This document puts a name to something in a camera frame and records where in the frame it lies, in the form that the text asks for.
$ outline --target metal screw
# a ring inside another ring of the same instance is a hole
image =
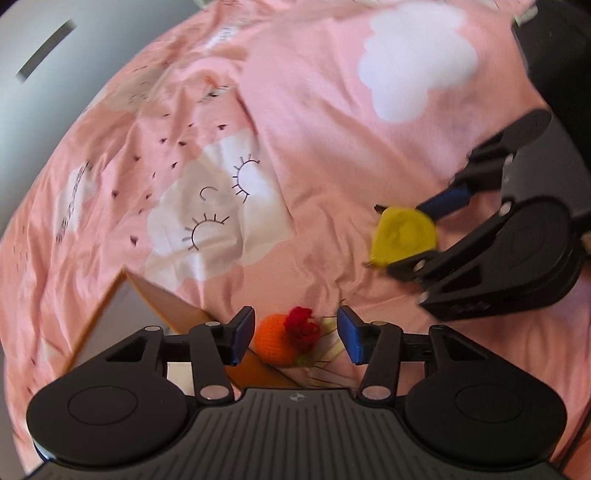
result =
[[[421,303],[424,303],[425,301],[427,301],[428,298],[429,298],[429,292],[428,291],[424,291],[423,293],[421,293],[418,296],[417,301],[418,301],[419,304],[421,304]]]
[[[220,400],[226,398],[229,393],[230,391],[223,385],[208,385],[199,391],[199,394],[207,400]]]
[[[418,272],[419,270],[421,270],[425,265],[426,265],[427,261],[426,260],[421,260],[420,262],[418,262],[414,268],[413,268],[413,272]]]
[[[499,210],[499,217],[504,217],[507,215],[507,213],[511,211],[511,207],[513,207],[511,202],[503,203],[503,205],[501,205],[501,209]]]
[[[392,396],[392,391],[381,385],[370,385],[365,387],[361,394],[368,400],[386,400]]]

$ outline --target white cloud print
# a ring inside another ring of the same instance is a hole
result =
[[[451,5],[422,0],[374,16],[375,34],[365,43],[359,78],[370,88],[382,120],[418,118],[430,89],[461,85],[476,72],[476,51],[456,32],[465,17]]]
[[[207,280],[234,263],[256,263],[293,236],[276,181],[260,163],[246,129],[208,145],[185,166],[148,215],[154,244],[148,280],[174,291],[187,278]]]

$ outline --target closed eye print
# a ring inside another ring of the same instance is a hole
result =
[[[224,218],[224,220],[218,220],[217,219],[217,213],[215,213],[213,215],[213,218],[207,218],[207,214],[206,213],[203,214],[203,220],[195,220],[195,218],[193,218],[192,220],[195,223],[195,225],[192,226],[192,227],[191,226],[186,226],[185,227],[185,230],[187,232],[191,232],[191,236],[186,236],[185,238],[183,238],[183,242],[188,242],[189,240],[191,240],[191,243],[192,243],[192,245],[189,248],[187,248],[187,250],[190,251],[190,250],[195,249],[196,251],[199,252],[199,247],[195,243],[195,232],[197,231],[197,228],[200,225],[203,225],[204,223],[208,223],[208,222],[210,222],[210,223],[219,223],[220,225],[225,225],[226,220],[228,220],[229,218],[230,217],[227,216],[226,218]]]
[[[234,166],[234,168],[236,169],[236,175],[233,175],[232,178],[236,179],[236,184],[234,186],[232,186],[233,189],[237,189],[235,190],[236,195],[240,195],[241,193],[244,194],[244,200],[242,201],[242,203],[244,203],[246,201],[246,199],[248,198],[248,196],[250,195],[250,193],[248,193],[245,189],[242,188],[242,186],[240,185],[240,172],[242,171],[242,169],[248,165],[249,163],[254,162],[259,164],[261,161],[260,160],[253,160],[252,159],[252,154],[248,154],[248,159],[244,160],[243,157],[240,157],[240,166]]]
[[[133,71],[133,73],[135,73],[135,72],[138,72],[138,71],[140,71],[140,70],[144,70],[144,69],[146,69],[146,68],[148,68],[148,66],[147,66],[147,65],[144,65],[143,67],[140,67],[139,69],[135,69],[135,70]]]
[[[205,191],[206,191],[206,190],[213,190],[214,192],[217,192],[217,191],[218,191],[218,190],[217,190],[217,188],[215,188],[215,187],[203,187],[203,188],[201,189],[201,191],[199,192],[199,196],[201,197],[201,199],[202,199],[204,202],[206,202],[206,201],[207,201],[207,199],[205,198]]]
[[[146,93],[134,93],[131,97],[129,97],[129,100],[127,100],[127,104],[132,105],[134,102],[137,101],[137,97],[141,98],[142,100],[148,99],[148,95]]]
[[[214,88],[212,88],[212,90],[210,92],[208,92],[204,97],[202,97],[199,100],[199,103],[208,102],[213,98],[223,95],[224,93],[226,93],[230,89],[231,89],[231,87],[228,87],[226,85],[220,85],[219,87],[214,87]]]

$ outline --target pink fabric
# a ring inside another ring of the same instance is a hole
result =
[[[363,267],[376,203],[413,207],[540,105],[510,25],[526,2],[223,0],[153,42],[64,137],[0,247],[7,400],[27,469],[31,396],[60,375],[127,266],[220,319],[344,301],[408,332],[418,291]],[[439,226],[453,244],[498,208]],[[554,307],[453,326],[545,381],[591,389],[591,283]],[[360,378],[346,355],[329,367]],[[413,381],[402,379],[402,389]],[[586,443],[567,473],[591,476]]]

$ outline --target sleeping face print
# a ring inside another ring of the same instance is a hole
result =
[[[207,146],[185,165],[148,215],[154,249],[148,280],[174,291],[233,264],[259,261],[291,238],[291,219],[275,180],[261,167],[250,129]]]

